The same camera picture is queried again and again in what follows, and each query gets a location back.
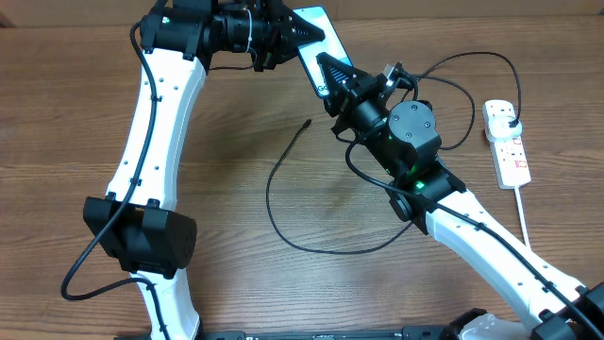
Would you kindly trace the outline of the blue Samsung Galaxy smartphone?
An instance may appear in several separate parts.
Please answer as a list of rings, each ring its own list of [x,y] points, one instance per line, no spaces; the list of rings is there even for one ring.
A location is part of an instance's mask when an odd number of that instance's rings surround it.
[[[320,53],[325,52],[345,64],[352,65],[352,62],[323,7],[314,6],[296,8],[294,13],[310,24],[321,28],[325,33],[325,38],[322,41],[312,42],[298,48],[299,59],[307,73],[315,94],[319,98],[324,99],[328,96],[329,91],[321,68],[317,62],[317,56]]]

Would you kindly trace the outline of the white power strip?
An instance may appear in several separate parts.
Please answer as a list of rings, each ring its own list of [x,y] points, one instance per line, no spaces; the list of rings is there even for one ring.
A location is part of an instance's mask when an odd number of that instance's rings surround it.
[[[501,99],[486,101],[482,106],[482,115],[484,127],[488,116],[508,117],[513,122],[516,118],[513,104]],[[531,182],[529,165],[521,136],[499,143],[489,142],[489,146],[493,157],[496,180],[500,189],[513,190]]]

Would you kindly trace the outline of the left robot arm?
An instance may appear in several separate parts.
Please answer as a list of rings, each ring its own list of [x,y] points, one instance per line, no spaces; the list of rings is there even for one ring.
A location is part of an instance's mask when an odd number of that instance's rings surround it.
[[[151,338],[202,335],[186,273],[197,227],[176,211],[176,178],[212,56],[247,53],[253,69],[262,72],[325,36],[280,1],[158,1],[132,27],[142,64],[137,106],[106,194],[88,198],[83,217],[95,243],[139,286]]]

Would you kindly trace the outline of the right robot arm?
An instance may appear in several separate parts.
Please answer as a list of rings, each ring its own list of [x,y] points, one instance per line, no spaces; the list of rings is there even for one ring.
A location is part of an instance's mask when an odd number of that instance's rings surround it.
[[[474,309],[451,322],[444,339],[600,339],[603,287],[588,288],[544,261],[499,224],[439,157],[432,106],[416,98],[391,109],[397,88],[416,88],[400,65],[372,76],[326,52],[326,110],[335,133],[348,128],[393,180],[359,176],[385,189],[393,209],[455,251],[511,306],[517,321]]]

